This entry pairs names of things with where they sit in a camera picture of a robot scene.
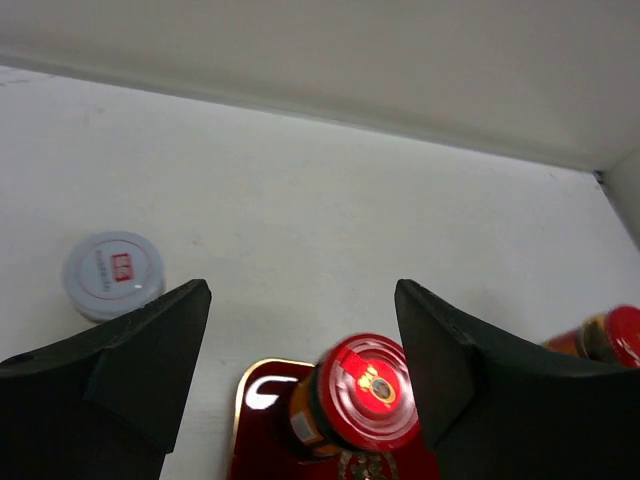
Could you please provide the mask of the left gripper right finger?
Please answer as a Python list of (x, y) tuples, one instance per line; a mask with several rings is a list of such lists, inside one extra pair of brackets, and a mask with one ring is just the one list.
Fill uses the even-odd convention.
[(549, 351), (402, 279), (395, 308), (445, 479), (635, 479), (639, 373)]

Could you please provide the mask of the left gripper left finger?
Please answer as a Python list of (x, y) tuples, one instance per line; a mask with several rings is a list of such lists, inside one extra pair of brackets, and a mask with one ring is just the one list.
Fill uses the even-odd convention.
[(205, 280), (190, 280), (143, 308), (2, 361), (2, 478), (159, 478), (211, 300)]

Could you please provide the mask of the small jar white lid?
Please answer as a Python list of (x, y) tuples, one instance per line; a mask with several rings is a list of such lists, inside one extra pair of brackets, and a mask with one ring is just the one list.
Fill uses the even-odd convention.
[(67, 256), (62, 285), (73, 307), (97, 323), (144, 307), (164, 294), (165, 266), (145, 237), (106, 231), (78, 243)]

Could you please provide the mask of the dark sauce jar red lid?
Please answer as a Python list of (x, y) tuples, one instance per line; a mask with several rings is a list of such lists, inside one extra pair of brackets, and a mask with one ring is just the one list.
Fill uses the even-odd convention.
[(344, 338), (297, 383), (288, 419), (313, 459), (406, 446), (420, 422), (403, 348), (374, 333)]

